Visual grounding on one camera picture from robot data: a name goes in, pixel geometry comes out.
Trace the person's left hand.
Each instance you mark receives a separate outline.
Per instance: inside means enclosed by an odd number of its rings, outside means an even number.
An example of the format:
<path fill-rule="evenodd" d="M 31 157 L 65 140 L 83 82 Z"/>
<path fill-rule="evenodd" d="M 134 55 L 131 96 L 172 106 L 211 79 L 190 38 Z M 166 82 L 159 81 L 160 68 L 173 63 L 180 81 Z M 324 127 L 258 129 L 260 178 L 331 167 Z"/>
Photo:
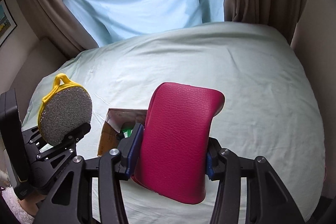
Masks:
<path fill-rule="evenodd" d="M 31 216 L 36 216 L 39 210 L 37 203 L 41 202 L 46 198 L 46 195 L 40 194 L 37 191 L 32 191 L 28 194 L 25 199 L 19 200 L 19 204 L 24 211 L 26 211 Z"/>

